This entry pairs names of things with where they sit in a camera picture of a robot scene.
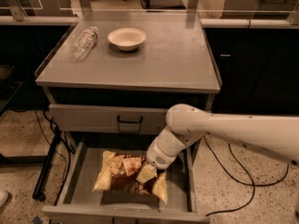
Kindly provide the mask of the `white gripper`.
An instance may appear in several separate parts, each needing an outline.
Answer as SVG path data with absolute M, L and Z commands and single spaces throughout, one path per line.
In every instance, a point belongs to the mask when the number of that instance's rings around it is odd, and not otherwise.
M 154 140 L 147 151 L 147 161 L 136 177 L 136 181 L 145 184 L 157 176 L 158 170 L 167 169 L 177 158 L 181 151 L 181 145 L 178 142 L 159 142 Z

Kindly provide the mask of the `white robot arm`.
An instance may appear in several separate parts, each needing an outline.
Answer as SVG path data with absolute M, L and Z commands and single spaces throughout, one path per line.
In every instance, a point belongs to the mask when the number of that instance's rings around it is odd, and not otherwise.
M 247 147 L 267 157 L 299 163 L 299 118 L 213 114 L 191 105 L 172 106 L 165 115 L 165 127 L 152 141 L 147 161 L 136 180 L 142 184 L 167 169 L 184 149 L 205 135 Z

